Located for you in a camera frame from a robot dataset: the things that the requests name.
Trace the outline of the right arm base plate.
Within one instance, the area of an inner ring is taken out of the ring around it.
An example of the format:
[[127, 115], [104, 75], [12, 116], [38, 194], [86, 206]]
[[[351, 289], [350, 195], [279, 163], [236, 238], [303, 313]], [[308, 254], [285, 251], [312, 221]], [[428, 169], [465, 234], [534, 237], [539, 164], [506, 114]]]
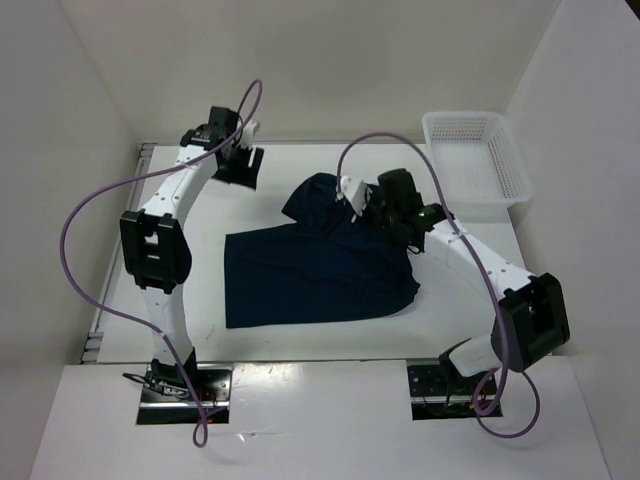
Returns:
[[472, 377], [455, 377], [434, 359], [408, 361], [406, 370], [414, 421], [476, 416], [472, 396], [485, 372]]

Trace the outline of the navy blue shorts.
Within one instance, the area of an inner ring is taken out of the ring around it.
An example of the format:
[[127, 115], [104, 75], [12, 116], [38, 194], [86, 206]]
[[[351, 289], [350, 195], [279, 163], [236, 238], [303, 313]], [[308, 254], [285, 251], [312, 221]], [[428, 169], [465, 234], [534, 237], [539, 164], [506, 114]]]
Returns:
[[406, 249], [354, 219], [336, 184], [316, 173], [283, 206], [290, 223], [227, 235], [227, 328], [375, 319], [413, 303], [420, 285]]

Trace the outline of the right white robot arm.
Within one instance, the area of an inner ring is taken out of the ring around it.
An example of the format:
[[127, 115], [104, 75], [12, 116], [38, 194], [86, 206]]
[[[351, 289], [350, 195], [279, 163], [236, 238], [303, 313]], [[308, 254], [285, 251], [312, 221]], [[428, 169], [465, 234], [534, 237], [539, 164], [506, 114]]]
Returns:
[[474, 376], [506, 366], [522, 373], [570, 338], [559, 280], [518, 267], [464, 229], [442, 205], [426, 205], [412, 175], [396, 169], [378, 176], [364, 217], [387, 238], [449, 267], [496, 312], [489, 334], [464, 340], [439, 356], [440, 385], [460, 393]]

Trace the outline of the white plastic basket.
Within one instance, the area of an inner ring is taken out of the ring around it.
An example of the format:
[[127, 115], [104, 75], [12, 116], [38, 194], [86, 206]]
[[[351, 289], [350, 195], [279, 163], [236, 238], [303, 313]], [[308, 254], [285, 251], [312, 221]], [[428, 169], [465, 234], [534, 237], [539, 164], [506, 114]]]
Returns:
[[490, 215], [532, 200], [521, 151], [503, 115], [430, 112], [422, 127], [427, 156], [452, 211]]

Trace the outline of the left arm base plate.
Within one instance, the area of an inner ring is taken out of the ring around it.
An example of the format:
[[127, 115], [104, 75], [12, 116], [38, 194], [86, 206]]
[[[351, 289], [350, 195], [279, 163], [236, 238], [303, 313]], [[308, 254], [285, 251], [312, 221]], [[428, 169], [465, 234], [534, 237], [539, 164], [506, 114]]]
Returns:
[[[151, 382], [151, 367], [144, 376], [124, 374], [142, 386], [136, 424], [195, 425], [200, 415], [184, 385]], [[208, 424], [228, 424], [230, 417], [232, 368], [229, 365], [204, 364], [196, 372], [194, 387], [207, 416]]]

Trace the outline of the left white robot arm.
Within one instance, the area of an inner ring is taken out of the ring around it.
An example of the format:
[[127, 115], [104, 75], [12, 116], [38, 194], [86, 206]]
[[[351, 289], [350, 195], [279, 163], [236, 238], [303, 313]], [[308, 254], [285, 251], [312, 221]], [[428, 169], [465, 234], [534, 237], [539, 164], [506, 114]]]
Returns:
[[120, 218], [125, 269], [141, 289], [153, 332], [144, 380], [180, 400], [191, 398], [200, 385], [184, 307], [192, 254], [183, 225], [209, 180], [256, 188], [264, 155], [253, 145], [258, 129], [258, 122], [242, 121], [231, 109], [211, 108], [207, 122], [181, 138], [174, 169], [156, 192]]

